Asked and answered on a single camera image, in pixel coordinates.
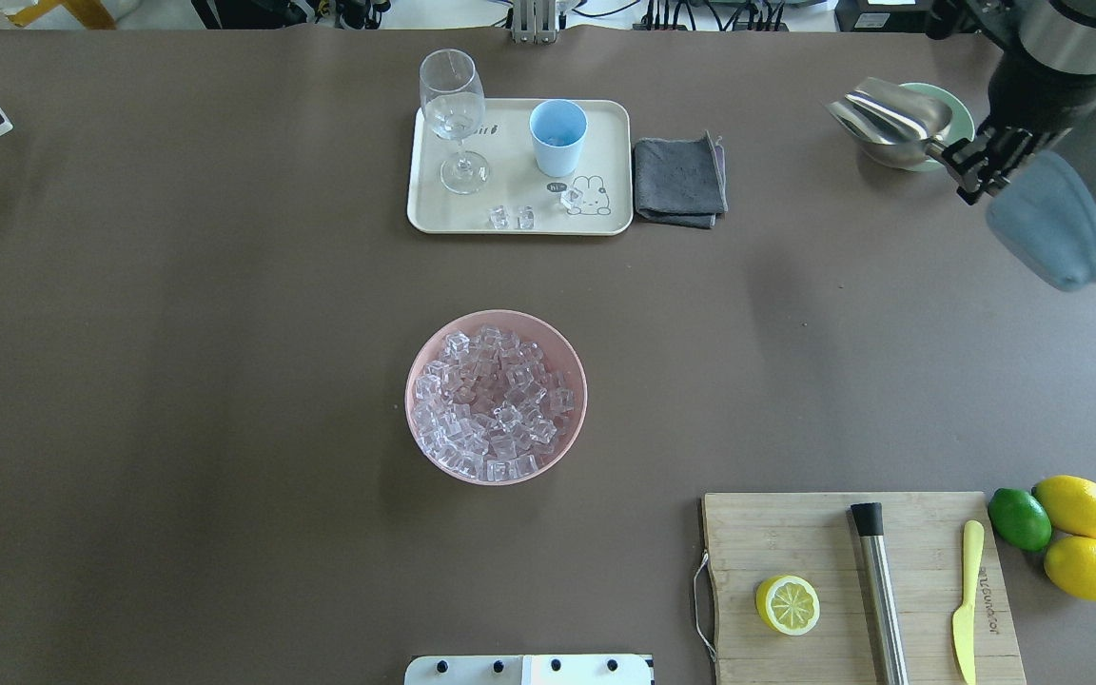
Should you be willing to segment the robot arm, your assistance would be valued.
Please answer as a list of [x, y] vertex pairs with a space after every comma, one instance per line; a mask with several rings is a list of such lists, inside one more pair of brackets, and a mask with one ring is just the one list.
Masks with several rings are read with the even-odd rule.
[[1062, 292], [1096, 284], [1096, 1], [935, 1], [931, 39], [978, 28], [1002, 52], [974, 140], [939, 159], [987, 229]]

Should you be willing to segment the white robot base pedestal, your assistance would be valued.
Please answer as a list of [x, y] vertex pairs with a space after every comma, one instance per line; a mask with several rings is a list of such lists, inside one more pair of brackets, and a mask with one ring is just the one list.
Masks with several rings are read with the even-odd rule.
[[415, 657], [404, 684], [654, 684], [653, 658], [615, 652]]

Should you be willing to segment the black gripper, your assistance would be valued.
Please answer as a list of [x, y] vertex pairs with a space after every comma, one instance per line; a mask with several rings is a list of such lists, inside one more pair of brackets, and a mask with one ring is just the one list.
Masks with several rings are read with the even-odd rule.
[[1009, 184], [1009, 174], [1029, 157], [1053, 142], [1051, 132], [996, 127], [984, 123], [973, 140], [940, 145], [940, 164], [957, 183], [956, 194], [969, 206], [995, 196]]

